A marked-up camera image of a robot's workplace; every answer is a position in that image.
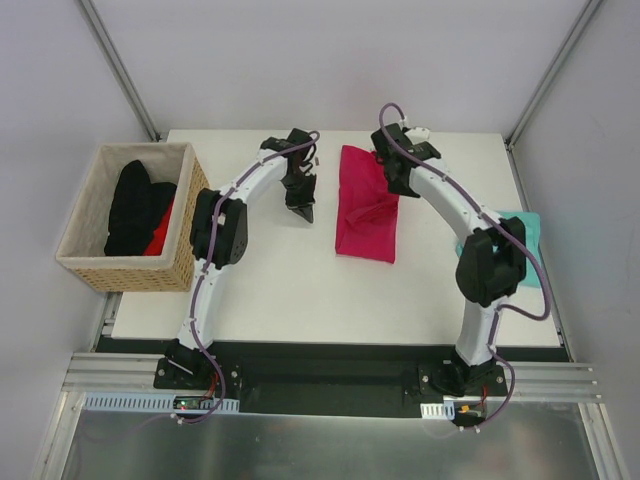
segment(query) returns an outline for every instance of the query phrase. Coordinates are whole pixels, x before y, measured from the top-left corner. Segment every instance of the metal post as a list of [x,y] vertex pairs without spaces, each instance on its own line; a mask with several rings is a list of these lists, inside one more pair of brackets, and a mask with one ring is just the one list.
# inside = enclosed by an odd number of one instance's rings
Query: metal post
[[571,53],[575,49],[578,41],[580,40],[580,38],[582,38],[585,30],[604,2],[605,0],[588,0],[583,7],[582,11],[578,15],[578,18],[571,27],[571,30],[569,30],[569,33],[562,42],[558,53],[556,53],[555,57],[551,61],[551,64],[549,65],[549,68],[547,68],[547,71],[542,76],[542,80],[540,80],[540,82],[536,86],[533,96],[529,100],[529,103],[527,103],[527,106],[516,122],[516,126],[513,132],[507,138],[507,148],[509,150],[513,149],[513,146],[522,135],[522,132],[527,127],[527,124],[531,120],[533,113],[536,111],[542,99],[549,91],[549,88],[558,76],[560,70],[562,70],[562,67],[569,58],[569,55],[571,55]]
[[133,109],[133,113],[140,122],[140,125],[152,142],[159,142],[161,139],[160,133],[154,125],[151,115],[149,115],[149,112],[145,108],[144,103],[140,98],[140,94],[136,90],[136,87],[125,68],[124,63],[122,62],[122,59],[118,54],[118,50],[116,50],[116,47],[109,36],[109,32],[107,32],[93,1],[76,0],[76,3],[78,4],[80,12],[87,21],[87,25],[89,25],[96,42],[100,46],[100,49],[111,68],[113,76],[120,85],[122,93],[124,93],[129,105],[131,105],[131,108]]

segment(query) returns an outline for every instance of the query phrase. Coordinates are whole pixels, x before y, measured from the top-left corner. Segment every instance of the wicker basket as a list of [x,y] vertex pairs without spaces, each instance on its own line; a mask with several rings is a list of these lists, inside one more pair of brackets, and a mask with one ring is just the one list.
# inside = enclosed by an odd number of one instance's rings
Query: wicker basket
[[[140,160],[152,182],[178,188],[162,254],[107,257],[109,211],[120,172]],[[187,291],[193,278],[189,243],[196,197],[207,179],[189,143],[110,144],[98,149],[56,259],[100,292]]]

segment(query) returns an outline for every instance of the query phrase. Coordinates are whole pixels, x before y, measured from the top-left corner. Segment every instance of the teal cloth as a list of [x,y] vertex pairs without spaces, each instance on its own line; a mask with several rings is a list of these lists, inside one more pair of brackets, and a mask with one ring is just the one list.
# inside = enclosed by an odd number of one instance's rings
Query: teal cloth
[[[524,223],[527,232],[527,248],[533,256],[536,257],[538,263],[540,263],[540,250],[538,245],[540,244],[540,215],[534,212],[498,212],[504,218],[518,217]],[[456,253],[458,256],[462,254],[462,245],[458,243],[456,245]],[[531,261],[527,259],[527,276],[524,278],[520,285],[526,285],[528,287],[540,288],[540,280],[536,271],[531,265]]]

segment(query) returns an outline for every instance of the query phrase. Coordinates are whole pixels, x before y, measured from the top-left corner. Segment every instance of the black cloth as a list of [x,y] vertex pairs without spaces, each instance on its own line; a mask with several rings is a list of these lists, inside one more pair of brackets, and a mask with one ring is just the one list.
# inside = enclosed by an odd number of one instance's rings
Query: black cloth
[[105,255],[142,255],[175,193],[173,183],[151,183],[140,160],[126,165],[111,202]]

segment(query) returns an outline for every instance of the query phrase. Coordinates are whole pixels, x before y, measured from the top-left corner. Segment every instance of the wall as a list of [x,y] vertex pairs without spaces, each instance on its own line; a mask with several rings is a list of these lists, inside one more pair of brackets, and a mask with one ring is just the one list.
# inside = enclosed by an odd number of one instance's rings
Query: wall
[[585,0],[96,0],[154,121],[509,131]]
[[640,3],[605,2],[516,146],[578,360],[598,365],[631,478],[640,396]]
[[55,263],[96,146],[144,141],[74,3],[0,15],[0,478],[28,478],[102,296]]

